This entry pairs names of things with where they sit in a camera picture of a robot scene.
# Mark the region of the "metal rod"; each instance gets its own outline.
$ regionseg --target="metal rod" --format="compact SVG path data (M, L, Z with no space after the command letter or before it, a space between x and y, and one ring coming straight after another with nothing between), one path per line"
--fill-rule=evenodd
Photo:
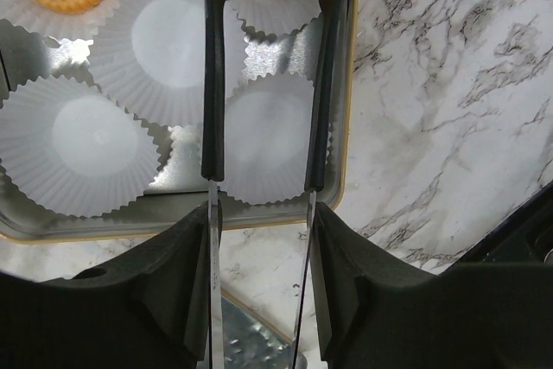
M209 347L211 369L225 368L223 343L223 310L221 307L221 277L219 268L219 192L216 181L209 181Z
M296 323L294 324L294 335L292 337L292 345L290 349L289 369L296 368L297 356L298 356L299 347L300 347L300 334L302 332L303 304L305 302L305 289L307 287L307 281L308 281L309 253L311 252L311 235L313 234L313 224L315 222L316 203L317 203L317 193L313 191L309 194L308 225L307 225L306 244L303 252L302 282L300 284L300 295L297 302Z

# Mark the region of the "empty cupcake liner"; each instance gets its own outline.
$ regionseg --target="empty cupcake liner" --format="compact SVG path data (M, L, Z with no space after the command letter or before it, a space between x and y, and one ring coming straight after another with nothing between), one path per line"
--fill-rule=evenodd
M96 7L74 15L50 10L35 0L0 0L0 19L57 40L90 40L106 17L113 15L120 0L102 0Z
M221 190L249 203L303 193L313 83L298 74L267 75L235 90L226 105Z
M242 79L245 33L225 9L226 90ZM204 0L123 0L94 38L90 71L112 99L151 123L203 118Z
M97 216L128 205L157 174L140 122L97 88L65 78L19 86L0 110L0 160L37 204Z
M321 13L319 0L229 0L246 26L265 34L289 34Z

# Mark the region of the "tray rim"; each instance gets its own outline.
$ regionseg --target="tray rim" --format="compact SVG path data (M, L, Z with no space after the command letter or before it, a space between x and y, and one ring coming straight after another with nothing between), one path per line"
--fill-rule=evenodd
M341 155L341 166L342 169L340 171L340 188L338 189L338 194L336 196L335 201L330 205L330 208L332 210L336 209L336 207L342 202L342 199L344 197L344 193L346 191L346 165L347 165L347 152L349 147L349 130L350 130L350 117L351 117L351 104L352 104L352 95L353 95L353 61L355 58L355 39L357 38L357 15L359 11L359 0L353 0L352 2L352 16L353 16L353 22L352 22L352 28L349 34L348 38L348 44L349 44L349 53L347 56L347 64L346 64L346 73L347 73L347 81L346 81L346 88L345 88L345 105L344 105L344 125L345 125L345 132L343 144L344 144L344 151ZM286 225L294 225L294 224L303 224L305 223L305 219L293 219L293 220L286 220L286 221L268 221L268 222L255 222L253 224L247 224L247 225L232 225L232 226L223 226L223 231L232 231L237 229L251 229L251 228L259 228L259 227L268 227L268 226L286 226ZM0 231L0 239L8 240L9 242L20 244L20 245L45 245L45 244L59 244L64 242L86 242L86 241L100 241L100 240L108 240L108 239L131 239L131 238L151 238L158 234L159 232L139 232L138 230L134 233L129 233L125 235L119 235L119 234L112 234L112 235L95 235L91 237L86 236L67 236L63 238L18 238L12 235L6 235L5 233L2 233Z

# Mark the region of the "metal surface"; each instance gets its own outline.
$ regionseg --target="metal surface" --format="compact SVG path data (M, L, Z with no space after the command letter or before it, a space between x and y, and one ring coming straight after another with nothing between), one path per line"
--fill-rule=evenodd
M302 280L300 282L300 295L297 301L296 322L294 324L294 336L290 347L290 368L297 367L298 351L300 347L300 335L302 333L303 303L305 301L305 289L308 284L309 253L311 252L311 236L313 233L313 223L315 222L315 204L317 203L317 193L309 193L308 204L308 227L305 238L305 251L303 252Z
M350 2L350 10L357 7L356 1ZM344 50L340 51L337 59L339 68L334 89L341 93L334 94L336 100L331 114L332 152L328 157L325 190L319 192L318 196L319 201L331 207L340 200L344 187L351 82L349 68L354 43L354 20L351 16L354 13L340 26L339 36ZM318 18L293 35L263 39L255 34L246 34L249 57L245 61L244 79L284 70L305 74L313 79L321 28L322 22ZM87 70L88 45L84 41L44 39L0 20L0 53L12 90L28 80L47 77L49 74L73 76L93 85L92 76ZM7 97L6 91L3 91L5 82L0 72L0 98ZM161 172L150 185L146 196L101 218L68 218L38 207L5 178L5 185L0 191L0 233L8 238L29 242L153 234L171 226L183 214L197 207L207 197L207 181L200 177L197 164L199 157L194 154L199 144L197 131L192 132L190 129L193 128L187 127L186 131L174 134L175 159L170 159L170 131L143 123L160 146L158 151L162 163ZM303 221L308 203L306 194L293 200L256 207L229 198L224 193L219 197L226 213L226 228Z
M257 317L223 296L225 369L286 369L289 345L285 339ZM198 369L208 369L200 362ZM308 362L298 355L296 369L306 369Z
M223 311L221 309L221 275L219 267L219 190L216 181L209 181L209 348L214 369L225 367L223 353Z

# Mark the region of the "metal baking tray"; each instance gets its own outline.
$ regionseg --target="metal baking tray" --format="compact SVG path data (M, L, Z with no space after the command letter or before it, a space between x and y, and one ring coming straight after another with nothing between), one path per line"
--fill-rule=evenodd
M270 324L223 291L222 308L225 317L225 368L288 369L290 340ZM301 353L295 369L306 369L308 360ZM204 362L197 369L208 369Z
M331 207L340 203L344 191L357 6L358 0L349 0L341 11L339 37L343 48L338 51L335 68L331 151L325 190L319 195L319 200ZM300 31L279 37L254 34L245 28L249 58L245 62L244 80L283 71L302 73L312 80L321 31L321 17ZM18 85L38 77L65 75L94 85L87 69L89 43L41 38L0 20L0 100L8 98L9 91ZM145 196L102 217L67 217L37 206L0 170L0 234L22 243L152 235L172 226L205 201L207 183L200 177L198 130L192 126L179 130L173 157L169 158L170 131L155 124L143 124L159 146L162 162L162 170ZM250 206L225 194L221 195L221 201L225 229L301 222L305 220L308 204L306 195L263 206Z

